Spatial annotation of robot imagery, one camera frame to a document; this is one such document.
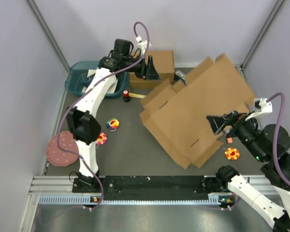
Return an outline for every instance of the pink round mat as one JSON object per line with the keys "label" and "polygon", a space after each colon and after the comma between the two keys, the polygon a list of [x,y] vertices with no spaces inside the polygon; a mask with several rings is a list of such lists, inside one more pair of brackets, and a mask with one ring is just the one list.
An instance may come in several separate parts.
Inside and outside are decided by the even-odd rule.
{"label": "pink round mat", "polygon": [[[59,143],[63,149],[78,153],[76,141],[73,139],[73,135],[69,131],[63,131],[60,133]],[[78,159],[77,155],[61,151],[57,147],[57,135],[55,135],[48,143],[46,155],[48,162],[54,166],[68,166]]]}

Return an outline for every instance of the small orange block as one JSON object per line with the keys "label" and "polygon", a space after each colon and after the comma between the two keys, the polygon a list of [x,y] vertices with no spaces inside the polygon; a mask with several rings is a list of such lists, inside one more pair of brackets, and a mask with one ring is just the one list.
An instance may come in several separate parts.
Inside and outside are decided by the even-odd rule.
{"label": "small orange block", "polygon": [[233,139],[232,138],[227,138],[227,143],[229,143],[229,144],[233,143]]}

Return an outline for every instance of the open cardboard box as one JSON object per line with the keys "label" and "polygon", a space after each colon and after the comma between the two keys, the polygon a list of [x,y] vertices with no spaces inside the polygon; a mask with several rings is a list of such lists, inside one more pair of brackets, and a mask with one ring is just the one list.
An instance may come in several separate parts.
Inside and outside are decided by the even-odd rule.
{"label": "open cardboard box", "polygon": [[207,58],[186,75],[186,85],[173,86],[167,79],[141,103],[145,127],[170,157],[183,168],[191,163],[201,167],[222,146],[206,120],[232,110],[248,112],[255,95],[223,54],[215,62]]}
{"label": "open cardboard box", "polygon": [[143,80],[137,78],[134,73],[130,73],[131,88],[148,88],[153,89],[160,85],[164,80],[169,80],[170,83],[174,81],[174,58],[173,51],[148,51],[148,56],[153,57],[154,66],[159,73],[161,81]]}

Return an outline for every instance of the colorful toy flower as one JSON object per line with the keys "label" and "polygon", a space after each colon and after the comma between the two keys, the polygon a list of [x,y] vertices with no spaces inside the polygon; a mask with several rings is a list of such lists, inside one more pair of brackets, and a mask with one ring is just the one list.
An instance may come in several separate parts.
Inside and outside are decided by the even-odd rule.
{"label": "colorful toy flower", "polygon": [[111,131],[116,131],[118,126],[119,126],[119,121],[116,118],[112,118],[106,123],[106,127],[110,129]]}
{"label": "colorful toy flower", "polygon": [[229,147],[224,154],[228,160],[237,160],[240,157],[239,151],[232,147]]}
{"label": "colorful toy flower", "polygon": [[107,140],[107,136],[106,134],[104,134],[103,132],[100,133],[98,139],[96,140],[96,144],[98,145],[102,145],[104,143],[106,143]]}

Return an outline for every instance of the cable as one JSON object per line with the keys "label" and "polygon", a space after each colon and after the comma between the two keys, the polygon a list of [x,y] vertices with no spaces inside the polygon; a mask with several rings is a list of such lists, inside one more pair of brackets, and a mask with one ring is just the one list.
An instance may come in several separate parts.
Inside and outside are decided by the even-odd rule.
{"label": "cable", "polygon": [[[146,36],[147,36],[147,41],[149,41],[149,39],[150,39],[150,38],[149,38],[149,32],[148,32],[148,29],[147,29],[147,27],[145,26],[144,23],[139,22],[139,21],[136,22],[136,23],[134,24],[134,26],[133,26],[134,33],[136,33],[135,28],[136,28],[136,26],[137,26],[138,24],[140,24],[140,25],[143,26],[143,28],[144,28],[144,30],[145,30],[145,33],[146,33]],[[110,76],[113,76],[113,75],[119,74],[119,73],[121,73],[121,72],[124,72],[124,71],[126,71],[126,70],[128,70],[128,69],[134,67],[134,66],[137,65],[138,63],[140,63],[140,62],[142,61],[142,59],[145,58],[145,56],[146,56],[148,50],[149,50],[149,43],[147,43],[147,46],[146,46],[146,49],[145,49],[144,54],[141,55],[141,57],[140,57],[140,58],[139,58],[135,63],[133,63],[132,65],[130,65],[130,66],[126,67],[126,68],[123,68],[123,69],[121,69],[121,70],[118,70],[118,71],[116,71],[116,72],[113,72],[113,73],[111,73],[111,74],[105,76],[104,78],[102,78],[102,79],[100,79],[98,82],[96,82],[95,85],[94,85],[94,87],[96,87],[99,83],[101,83],[102,81],[104,81],[106,78],[109,78]],[[73,108],[73,107],[74,107],[74,106],[75,106],[75,105],[76,105],[80,100],[82,100],[85,96],[87,96],[87,95],[88,95],[92,90],[93,90],[92,88],[89,89],[89,90],[88,90],[88,91],[87,91],[83,96],[81,96],[79,99],[77,99],[77,100],[76,100],[73,104],[71,104],[70,107],[67,109],[67,111],[65,112],[65,114],[63,115],[63,117],[62,117],[62,119],[61,119],[61,121],[60,121],[60,124],[59,124],[59,127],[58,127],[58,132],[57,132],[57,141],[56,141],[56,142],[57,142],[57,147],[58,147],[61,151],[64,151],[64,152],[68,152],[68,153],[72,153],[72,154],[77,155],[77,156],[79,157],[79,159],[83,162],[84,166],[88,169],[88,171],[89,171],[89,172],[94,176],[94,178],[98,181],[98,183],[99,183],[99,185],[100,185],[100,188],[101,188],[101,197],[100,197],[99,201],[97,202],[96,206],[93,208],[93,209],[95,209],[95,208],[97,208],[97,207],[101,204],[101,202],[102,202],[102,200],[103,200],[103,197],[104,197],[104,189],[103,189],[103,186],[102,186],[101,180],[100,180],[100,179],[96,176],[96,174],[91,170],[91,168],[87,165],[87,163],[85,162],[84,158],[83,158],[80,154],[78,154],[77,152],[74,152],[74,151],[70,151],[70,150],[63,149],[63,148],[60,146],[60,143],[59,143],[59,142],[60,142],[60,132],[61,132],[61,129],[62,129],[62,126],[63,126],[63,122],[64,122],[65,118],[67,117],[69,111],[71,111],[72,108]],[[63,212],[60,213],[59,215],[55,216],[55,218],[52,219],[50,222],[46,223],[46,225],[49,225],[51,222],[53,222],[55,219],[57,219],[58,217],[60,217],[62,214],[64,214],[65,212],[67,212],[67,211],[69,211],[70,209],[73,209],[73,208],[76,208],[76,206],[73,206],[73,207],[71,207],[71,208],[69,208],[69,209],[63,211]]]}
{"label": "cable", "polygon": [[255,117],[251,118],[249,120],[251,126],[254,128],[255,132],[258,132],[258,128],[259,128],[259,124],[258,124],[258,121]]}
{"label": "cable", "polygon": [[277,142],[278,142],[278,133],[279,133],[279,128],[280,128],[280,124],[281,124],[281,120],[282,120],[282,116],[284,114],[285,111],[285,105],[286,105],[286,98],[285,95],[281,92],[274,94],[273,96],[271,96],[266,103],[270,102],[271,100],[273,100],[274,98],[280,96],[281,98],[281,102],[280,102],[280,109],[279,109],[279,114],[278,114],[278,118],[277,118],[277,122],[275,125],[275,129],[274,129],[274,138],[273,138],[273,160],[274,160],[274,164],[275,164],[275,168],[277,170],[278,175],[280,176],[280,178],[287,184],[290,186],[290,181],[284,176],[284,174],[282,173],[279,163],[278,163],[278,155],[277,155]]}
{"label": "cable", "polygon": [[73,172],[71,172],[71,173],[69,174],[69,181],[70,181],[71,183],[74,183],[74,182],[71,180],[71,175],[72,175],[73,173],[75,173],[75,174],[77,175],[77,172],[76,172],[76,171],[73,171]]}
{"label": "cable", "polygon": [[133,43],[130,43],[130,48],[131,48],[131,51],[129,53],[129,56],[131,55],[132,51],[134,50],[134,44]]}
{"label": "cable", "polygon": [[141,53],[142,53],[141,49],[138,48],[138,49],[135,50],[133,57],[136,57],[136,58],[137,58],[137,57],[140,57]]}

